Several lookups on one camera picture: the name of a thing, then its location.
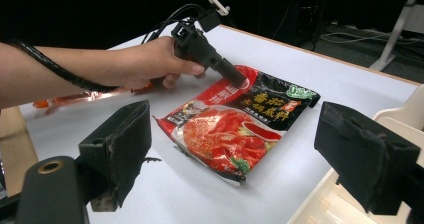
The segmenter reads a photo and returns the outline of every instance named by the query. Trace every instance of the white table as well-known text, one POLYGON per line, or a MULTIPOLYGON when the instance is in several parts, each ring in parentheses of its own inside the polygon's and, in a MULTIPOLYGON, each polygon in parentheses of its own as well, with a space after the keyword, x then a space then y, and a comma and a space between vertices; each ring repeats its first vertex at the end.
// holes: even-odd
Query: white table
MULTIPOLYGON (((93 213, 88 205, 91 223, 287 223, 330 169, 313 147, 322 102, 347 105, 372 117, 379 110, 400 106, 417 87, 227 27, 217 27, 206 37, 233 64, 310 88, 321 100, 304 111, 239 188, 176 151, 152 117, 153 142, 147 156, 163 161, 143 164, 116 212, 93 213)), ((137 38, 116 48, 140 42, 137 38)), ((164 117, 220 78, 208 70, 204 79, 184 76, 171 92, 122 94, 52 113, 27 104, 21 111, 40 160, 58 155, 76 158, 78 144, 120 107, 148 99, 151 115, 164 117)))

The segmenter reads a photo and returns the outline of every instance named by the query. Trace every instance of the food package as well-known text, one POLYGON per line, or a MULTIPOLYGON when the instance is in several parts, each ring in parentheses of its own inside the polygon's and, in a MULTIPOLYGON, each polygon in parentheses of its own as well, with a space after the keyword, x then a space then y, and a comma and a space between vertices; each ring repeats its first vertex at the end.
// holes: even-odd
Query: food package
POLYGON ((236 68, 247 77, 241 88, 221 79, 164 118, 155 119, 187 156, 240 186, 320 95, 247 66, 236 68))

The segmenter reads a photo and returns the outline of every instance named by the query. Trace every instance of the floor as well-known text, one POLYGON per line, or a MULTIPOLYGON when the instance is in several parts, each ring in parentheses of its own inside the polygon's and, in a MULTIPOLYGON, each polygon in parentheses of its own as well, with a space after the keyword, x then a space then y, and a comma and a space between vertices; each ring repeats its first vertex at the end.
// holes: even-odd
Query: floor
MULTIPOLYGON (((406 33, 392 51, 396 57, 382 70, 397 77, 424 83, 424 35, 406 33)), ((383 52, 390 34, 327 24, 318 41, 300 47, 363 67, 370 67, 383 52)))

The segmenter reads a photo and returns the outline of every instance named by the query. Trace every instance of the hand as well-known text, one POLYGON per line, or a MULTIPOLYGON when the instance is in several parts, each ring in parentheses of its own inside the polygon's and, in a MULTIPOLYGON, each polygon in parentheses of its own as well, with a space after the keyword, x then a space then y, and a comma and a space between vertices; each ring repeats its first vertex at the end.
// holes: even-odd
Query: hand
POLYGON ((127 88, 144 87, 150 79, 163 77, 163 85, 173 88, 181 74, 201 75, 203 66, 182 60, 174 54, 174 38, 165 36, 139 46, 116 50, 119 85, 127 88))

